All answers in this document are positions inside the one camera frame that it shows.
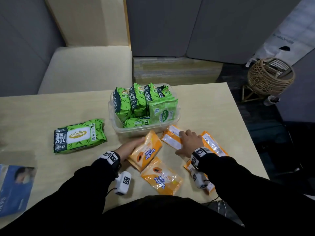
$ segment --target chair backrest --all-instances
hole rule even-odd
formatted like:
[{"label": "chair backrest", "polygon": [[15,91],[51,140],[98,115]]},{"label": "chair backrest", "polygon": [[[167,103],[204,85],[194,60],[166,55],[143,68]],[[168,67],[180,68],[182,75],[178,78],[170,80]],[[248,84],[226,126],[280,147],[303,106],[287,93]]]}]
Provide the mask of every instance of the chair backrest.
[{"label": "chair backrest", "polygon": [[130,46],[126,0],[45,0],[67,46]]}]

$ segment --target black sleeve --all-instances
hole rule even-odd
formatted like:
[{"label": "black sleeve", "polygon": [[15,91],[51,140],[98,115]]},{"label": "black sleeve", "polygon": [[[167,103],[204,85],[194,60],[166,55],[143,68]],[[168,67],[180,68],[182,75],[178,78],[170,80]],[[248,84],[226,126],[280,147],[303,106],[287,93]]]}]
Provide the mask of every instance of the black sleeve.
[{"label": "black sleeve", "polygon": [[208,153],[199,161],[220,198],[226,201],[246,228],[258,230],[301,229],[312,225],[308,212],[315,201],[250,173],[234,158]]},{"label": "black sleeve", "polygon": [[2,230],[27,230],[40,225],[46,230],[59,231],[82,228],[96,223],[102,215],[108,186],[116,173],[106,159],[99,158],[89,167],[74,173],[55,193],[44,198]]}]

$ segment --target woven basket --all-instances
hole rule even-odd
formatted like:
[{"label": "woven basket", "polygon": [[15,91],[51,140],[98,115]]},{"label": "woven basket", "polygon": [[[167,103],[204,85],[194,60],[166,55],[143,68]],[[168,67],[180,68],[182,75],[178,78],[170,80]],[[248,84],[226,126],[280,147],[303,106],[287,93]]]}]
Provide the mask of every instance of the woven basket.
[{"label": "woven basket", "polygon": [[295,73],[291,66],[276,58],[257,61],[248,71],[248,85],[261,95],[278,95],[289,87]]}]

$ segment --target table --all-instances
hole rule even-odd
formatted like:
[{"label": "table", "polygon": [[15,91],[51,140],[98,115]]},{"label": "table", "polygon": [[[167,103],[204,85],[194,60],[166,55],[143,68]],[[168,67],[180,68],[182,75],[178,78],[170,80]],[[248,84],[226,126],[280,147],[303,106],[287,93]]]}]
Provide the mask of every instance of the table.
[{"label": "table", "polygon": [[[226,83],[173,86],[173,89],[181,107],[179,128],[191,129],[197,134],[209,131],[239,164],[255,175],[268,178]],[[0,163],[38,167],[27,208],[58,190],[76,170],[121,145],[108,115],[111,93],[107,90],[0,98]],[[54,129],[93,118],[105,119],[107,142],[70,154],[53,153]],[[188,158],[175,155],[175,150],[166,143],[157,156],[184,178],[177,196],[200,203],[217,197],[216,192],[209,196],[194,186],[183,168]],[[121,170],[132,174],[129,192],[124,196],[109,194],[105,210],[157,194],[128,162],[123,163]],[[0,227],[10,220],[0,219]]]}]

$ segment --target green wet wipes pack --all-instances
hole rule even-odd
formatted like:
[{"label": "green wet wipes pack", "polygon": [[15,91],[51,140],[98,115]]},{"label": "green wet wipes pack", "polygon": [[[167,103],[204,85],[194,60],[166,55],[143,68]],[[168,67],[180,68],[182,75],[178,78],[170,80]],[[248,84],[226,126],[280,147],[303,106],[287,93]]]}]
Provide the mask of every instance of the green wet wipes pack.
[{"label": "green wet wipes pack", "polygon": [[128,91],[124,88],[117,87],[113,92],[113,102],[115,113],[121,121],[132,118],[132,110]]},{"label": "green wet wipes pack", "polygon": [[178,99],[174,97],[160,98],[149,102],[151,123],[166,122],[175,119]]},{"label": "green wet wipes pack", "polygon": [[139,127],[142,125],[151,124],[150,116],[140,118],[129,118],[125,121],[124,128],[126,127]]},{"label": "green wet wipes pack", "polygon": [[157,91],[158,91],[160,98],[172,96],[172,93],[169,90],[169,87],[167,85],[162,85],[160,87],[157,87]]},{"label": "green wet wipes pack", "polygon": [[87,122],[58,128],[54,134],[54,153],[68,153],[82,148],[97,146],[106,141],[103,120],[92,119]]},{"label": "green wet wipes pack", "polygon": [[157,100],[160,98],[159,94],[157,93],[157,88],[153,83],[149,83],[144,87],[144,96],[146,97],[147,111],[149,112],[148,101]]},{"label": "green wet wipes pack", "polygon": [[134,83],[134,85],[129,89],[129,99],[131,109],[135,117],[146,115],[146,98],[144,96],[143,89],[139,84]]}]

